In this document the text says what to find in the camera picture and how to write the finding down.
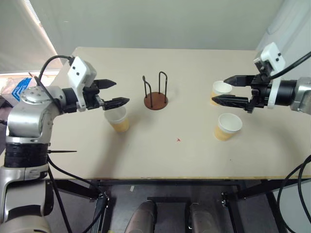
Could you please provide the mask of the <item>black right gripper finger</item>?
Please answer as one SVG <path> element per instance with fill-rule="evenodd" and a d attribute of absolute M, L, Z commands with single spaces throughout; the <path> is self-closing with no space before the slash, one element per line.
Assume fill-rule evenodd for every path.
<path fill-rule="evenodd" d="M 249 104 L 248 98 L 237 97 L 235 95 L 219 95 L 212 97 L 212 100 L 221 106 L 235 107 L 242 109 L 245 109 Z"/>
<path fill-rule="evenodd" d="M 253 80 L 253 75 L 234 75 L 224 80 L 231 86 L 250 86 Z"/>

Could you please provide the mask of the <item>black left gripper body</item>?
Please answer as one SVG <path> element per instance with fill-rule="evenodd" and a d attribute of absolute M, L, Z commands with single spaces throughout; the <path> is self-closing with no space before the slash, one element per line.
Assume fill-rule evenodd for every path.
<path fill-rule="evenodd" d="M 99 96 L 100 90 L 103 89 L 103 80 L 95 80 L 90 87 L 83 88 L 83 97 L 87 109 L 96 109 L 104 105 L 104 101 Z"/>

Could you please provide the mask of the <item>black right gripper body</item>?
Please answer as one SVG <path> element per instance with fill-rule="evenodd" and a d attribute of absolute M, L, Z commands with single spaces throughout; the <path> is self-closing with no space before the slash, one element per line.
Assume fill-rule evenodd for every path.
<path fill-rule="evenodd" d="M 264 106 L 267 106 L 272 87 L 267 75 L 248 75 L 246 78 L 246 86 L 251 87 L 252 95 L 251 100 L 245 108 L 248 113 L 252 113 L 254 108 L 264 108 Z"/>

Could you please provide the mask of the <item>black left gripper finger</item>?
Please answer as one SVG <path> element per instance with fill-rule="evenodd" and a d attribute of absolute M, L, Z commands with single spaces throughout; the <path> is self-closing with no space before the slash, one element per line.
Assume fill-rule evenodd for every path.
<path fill-rule="evenodd" d="M 110 87 L 113 87 L 114 85 L 116 85 L 116 83 L 112 80 L 109 80 L 109 79 L 97 80 L 97 87 L 99 89 L 108 89 Z"/>
<path fill-rule="evenodd" d="M 113 98 L 112 100 L 109 100 L 109 101 L 104 101 L 103 109 L 111 110 L 111 109 L 122 107 L 126 103 L 128 103 L 129 100 L 130 100 L 129 98 L 118 97 L 118 98 Z"/>

